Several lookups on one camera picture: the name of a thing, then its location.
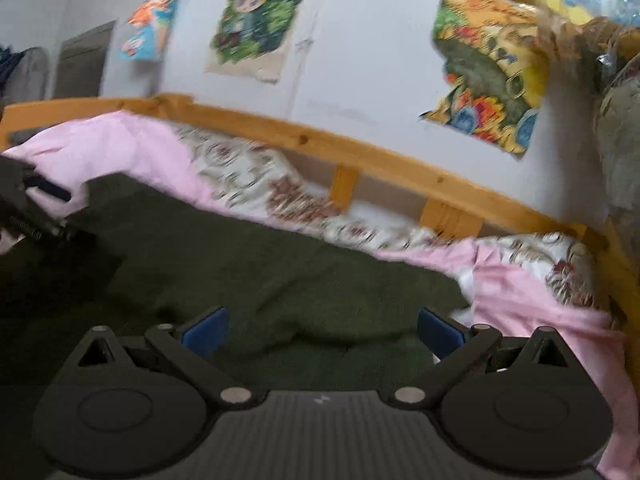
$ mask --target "torn poster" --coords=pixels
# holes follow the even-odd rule
[[[210,44],[207,72],[280,78],[302,0],[227,0]]]
[[[127,23],[138,32],[122,46],[120,57],[158,61],[166,47],[178,0],[147,0]]]
[[[509,0],[441,0],[433,41],[452,89],[421,118],[523,155],[548,79],[534,9]]]

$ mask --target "ribbed black surface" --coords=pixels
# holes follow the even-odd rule
[[[254,410],[223,415],[190,457],[146,478],[516,479],[467,462],[441,441],[427,416],[391,408],[375,392],[272,392]],[[585,471],[559,478],[601,477]]]

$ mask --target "pink blanket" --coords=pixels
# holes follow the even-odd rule
[[[45,130],[5,155],[29,161],[67,187],[67,204],[31,190],[52,215],[62,218],[86,205],[84,183],[108,173],[126,173],[192,205],[230,216],[212,198],[193,167],[190,150],[161,121],[116,112]],[[254,218],[279,228],[282,224]],[[598,469],[609,480],[640,477],[638,402],[625,373],[623,335],[607,330],[609,315],[562,305],[529,271],[500,263],[499,249],[475,239],[420,251],[379,252],[385,260],[440,270],[469,285],[474,322],[504,335],[528,336],[540,325],[556,327],[604,394],[614,415],[614,434]]]

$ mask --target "plastic bag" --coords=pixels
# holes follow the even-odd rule
[[[640,0],[537,0],[540,46],[595,98],[609,215],[640,269]],[[576,23],[579,6],[591,17]]]
[[[536,3],[541,47],[595,96],[640,52],[640,0]]]

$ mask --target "wooden bed frame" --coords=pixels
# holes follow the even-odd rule
[[[161,94],[150,99],[63,99],[7,107],[0,122],[0,151],[8,147],[11,132],[116,110],[219,130],[336,164],[330,197],[342,210],[351,203],[359,174],[365,173],[428,197],[420,224],[444,237],[476,236],[484,222],[513,233],[559,231],[571,235],[596,255],[602,284],[626,313],[629,329],[640,332],[640,289],[636,274],[624,257],[610,223],[602,233],[583,224],[564,224],[440,168],[311,126],[199,105],[192,97],[180,94]]]

